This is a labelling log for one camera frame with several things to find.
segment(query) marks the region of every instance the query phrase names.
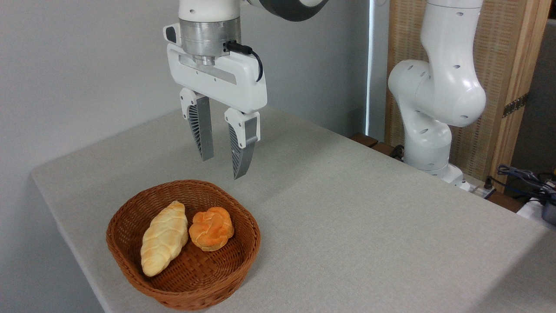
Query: pastry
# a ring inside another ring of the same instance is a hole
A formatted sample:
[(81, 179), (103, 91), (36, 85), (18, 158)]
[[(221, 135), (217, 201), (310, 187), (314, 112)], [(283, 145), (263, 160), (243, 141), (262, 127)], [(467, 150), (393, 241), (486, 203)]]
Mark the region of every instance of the pastry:
[(198, 212), (189, 228), (191, 241), (203, 251), (216, 251), (222, 248), (234, 235), (230, 214), (226, 209), (214, 207), (207, 212)]
[(187, 239), (185, 206), (174, 201), (151, 221), (143, 235), (141, 266), (145, 275), (162, 272), (180, 254)]

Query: white bread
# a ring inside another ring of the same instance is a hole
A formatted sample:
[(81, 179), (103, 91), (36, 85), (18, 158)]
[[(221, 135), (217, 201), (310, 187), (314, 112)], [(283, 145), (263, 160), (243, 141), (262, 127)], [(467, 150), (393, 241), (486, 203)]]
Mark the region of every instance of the white bread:
[(163, 209), (143, 235), (141, 266), (152, 277), (175, 259), (188, 239), (185, 206), (178, 201)]

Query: woven texture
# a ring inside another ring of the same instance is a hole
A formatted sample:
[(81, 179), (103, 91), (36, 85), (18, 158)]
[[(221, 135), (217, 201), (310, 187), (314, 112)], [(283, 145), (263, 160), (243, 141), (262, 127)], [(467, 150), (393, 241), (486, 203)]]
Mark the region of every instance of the woven texture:
[[(188, 240), (165, 270), (147, 277), (141, 269), (143, 234), (151, 220), (174, 200), (185, 205), (189, 225), (197, 212), (225, 208), (235, 233), (215, 252), (204, 252)], [(140, 192), (118, 210), (106, 231), (108, 249), (131, 285), (178, 310), (204, 309), (231, 296), (255, 261), (260, 240), (251, 213), (219, 187), (199, 180), (177, 180)]]
[[(427, 61), (420, 42), (426, 1), (392, 0), (390, 15), (389, 72), (402, 60)], [(490, 170), (502, 110), (513, 65), (515, 43), (521, 29), (520, 0), (484, 0), (474, 42), (477, 77), (486, 92), (482, 116), (465, 128), (451, 127), (453, 141), (450, 162), (464, 174), (483, 179)], [(399, 108), (388, 92), (386, 142), (404, 143), (404, 128)]]

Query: orange bread roll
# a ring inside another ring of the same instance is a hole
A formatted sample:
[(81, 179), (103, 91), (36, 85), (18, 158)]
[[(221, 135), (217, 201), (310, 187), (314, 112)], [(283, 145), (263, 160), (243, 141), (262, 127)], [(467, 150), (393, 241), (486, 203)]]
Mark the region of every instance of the orange bread roll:
[(198, 212), (193, 217), (189, 236), (195, 246), (203, 251), (216, 251), (222, 248), (234, 235), (230, 214), (226, 209), (214, 207), (207, 212)]

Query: hinge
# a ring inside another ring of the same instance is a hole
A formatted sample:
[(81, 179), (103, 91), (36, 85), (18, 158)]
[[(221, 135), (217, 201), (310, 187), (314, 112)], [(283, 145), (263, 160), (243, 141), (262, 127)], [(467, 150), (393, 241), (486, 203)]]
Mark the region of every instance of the hinge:
[(526, 93), (523, 96), (512, 101), (510, 104), (506, 105), (504, 107), (504, 115), (502, 115), (502, 118), (505, 118), (506, 116), (519, 110), (522, 106), (525, 106), (525, 104), (527, 104), (528, 97), (529, 97), (529, 93)]

